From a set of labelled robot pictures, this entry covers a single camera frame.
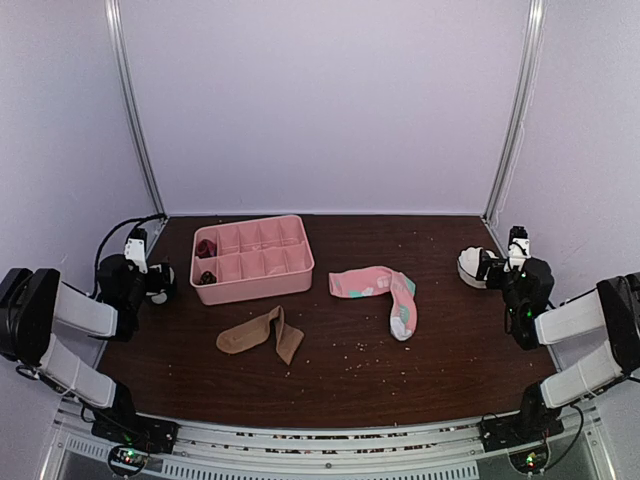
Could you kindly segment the pink patterned sock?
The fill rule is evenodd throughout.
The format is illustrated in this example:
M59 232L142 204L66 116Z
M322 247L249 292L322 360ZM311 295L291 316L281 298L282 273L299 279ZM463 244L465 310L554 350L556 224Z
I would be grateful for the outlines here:
M400 342L415 333L418 312L415 303L416 285L404 273L385 266L371 266L328 274L329 292L343 299L360 299L389 294L392 306L389 329Z

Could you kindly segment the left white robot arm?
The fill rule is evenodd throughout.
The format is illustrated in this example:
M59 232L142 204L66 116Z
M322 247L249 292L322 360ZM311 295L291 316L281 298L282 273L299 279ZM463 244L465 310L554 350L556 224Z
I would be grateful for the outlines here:
M127 388L89 366L54 332L61 324L91 338L127 342L139 329L143 302L168 302L175 273L165 262L139 267L122 255L99 263L99 292L91 298L56 269L12 268L1 280L1 356L95 410L108 410L106 429L123 444L137 442L144 424Z

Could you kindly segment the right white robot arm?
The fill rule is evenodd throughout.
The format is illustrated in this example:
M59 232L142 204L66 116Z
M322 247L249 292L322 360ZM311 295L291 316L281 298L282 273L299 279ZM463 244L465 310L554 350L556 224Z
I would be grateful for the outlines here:
M463 250L458 273L476 289L498 290L505 304L505 331L524 350L559 344L604 328L607 338L574 365L527 387L512 430L535 440L561 410L639 369L639 275L599 281L590 291L553 308L549 264L530 256L501 258L482 247Z

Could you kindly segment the white scalloped bowl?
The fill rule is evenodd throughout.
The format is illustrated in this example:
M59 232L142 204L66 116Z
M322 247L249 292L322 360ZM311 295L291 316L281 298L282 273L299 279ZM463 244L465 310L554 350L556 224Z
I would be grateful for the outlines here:
M468 247L457 258L457 270L460 279L475 289L485 289L486 281L476 278L481 258L481 247Z

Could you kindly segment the dark brown rolled sock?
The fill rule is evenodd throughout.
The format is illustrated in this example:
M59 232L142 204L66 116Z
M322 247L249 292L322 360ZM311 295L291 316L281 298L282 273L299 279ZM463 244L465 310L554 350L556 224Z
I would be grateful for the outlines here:
M216 275L209 270L204 271L198 280L199 286L214 285L216 283L217 283Z

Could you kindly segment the dark red rolled sock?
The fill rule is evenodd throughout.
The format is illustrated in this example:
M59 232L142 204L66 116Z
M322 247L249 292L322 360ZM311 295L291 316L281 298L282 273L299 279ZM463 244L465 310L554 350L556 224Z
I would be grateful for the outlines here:
M217 244L210 239L202 239L195 247L195 256L200 259L217 256Z

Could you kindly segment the pink divided organizer tray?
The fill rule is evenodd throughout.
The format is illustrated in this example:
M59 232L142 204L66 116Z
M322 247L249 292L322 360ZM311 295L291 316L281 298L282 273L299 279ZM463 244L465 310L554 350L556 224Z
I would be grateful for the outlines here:
M217 244L217 256L200 259L202 239ZM211 225L193 237L189 280L206 306L236 303L307 291L315 262L302 219L297 215ZM217 277L199 286L204 271Z

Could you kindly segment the tan ribbed sock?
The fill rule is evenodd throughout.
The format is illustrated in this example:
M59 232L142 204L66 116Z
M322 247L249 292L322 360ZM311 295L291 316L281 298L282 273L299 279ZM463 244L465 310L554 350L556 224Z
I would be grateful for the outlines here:
M216 339L216 347L223 353L236 355L264 344L271 334L275 335L277 356L289 366L305 334L287 323L285 310L280 305L268 313L224 330Z

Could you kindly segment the right aluminium frame post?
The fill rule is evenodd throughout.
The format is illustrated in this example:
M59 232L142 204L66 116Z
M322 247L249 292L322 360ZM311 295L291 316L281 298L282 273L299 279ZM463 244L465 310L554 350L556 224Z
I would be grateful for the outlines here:
M529 2L521 61L511 113L507 123L498 168L483 215L484 221L491 227L496 226L498 223L501 202L506 197L510 177L516 163L519 141L535 81L540 45L543 37L545 13L546 1L534 0Z

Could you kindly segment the aluminium frame post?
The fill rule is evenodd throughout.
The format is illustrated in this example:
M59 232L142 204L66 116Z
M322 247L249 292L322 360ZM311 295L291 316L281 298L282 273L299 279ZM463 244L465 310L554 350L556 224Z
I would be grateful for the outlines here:
M121 15L121 2L106 0L104 2L107 28L119 76L120 89L124 101L126 119L130 130L134 151L140 166L145 188L157 214L165 214L166 210L161 198L156 176L151 164L149 151L136 102L135 89L129 65L128 52L124 36Z
M519 141L535 81L540 45L543 37L545 13L546 1L534 0L529 2L521 61L511 113L507 123L498 168L483 215L484 221L491 227L496 226L498 223L501 202L506 197L510 177L516 163Z

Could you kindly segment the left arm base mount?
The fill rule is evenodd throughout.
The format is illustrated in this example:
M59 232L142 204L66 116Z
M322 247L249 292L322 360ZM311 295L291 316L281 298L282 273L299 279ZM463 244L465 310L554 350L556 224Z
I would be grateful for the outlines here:
M179 425L168 420L139 418L138 430L117 425L106 418L95 419L91 433L108 440L113 446L107 453L107 466L118 477L130 478L141 473L152 455L171 454Z

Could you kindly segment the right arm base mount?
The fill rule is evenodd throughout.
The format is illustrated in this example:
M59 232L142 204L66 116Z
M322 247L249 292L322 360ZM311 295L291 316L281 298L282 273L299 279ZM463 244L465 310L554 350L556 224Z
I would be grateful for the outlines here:
M517 473L533 476L542 474L551 464L551 437L562 434L560 420L552 420L542 427L525 429L518 413L498 416L484 415L479 424L480 438L486 453L505 450L510 465Z

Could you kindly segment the left aluminium frame post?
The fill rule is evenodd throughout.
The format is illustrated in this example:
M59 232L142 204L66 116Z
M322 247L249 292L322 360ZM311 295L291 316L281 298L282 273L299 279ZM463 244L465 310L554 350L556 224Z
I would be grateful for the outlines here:
M120 89L124 101L126 119L130 130L134 151L140 166L145 188L157 214L165 214L166 210L161 198L156 176L151 164L149 151L136 102L135 89L129 65L128 52L124 36L121 15L121 2L106 0L104 2L107 28L119 76Z

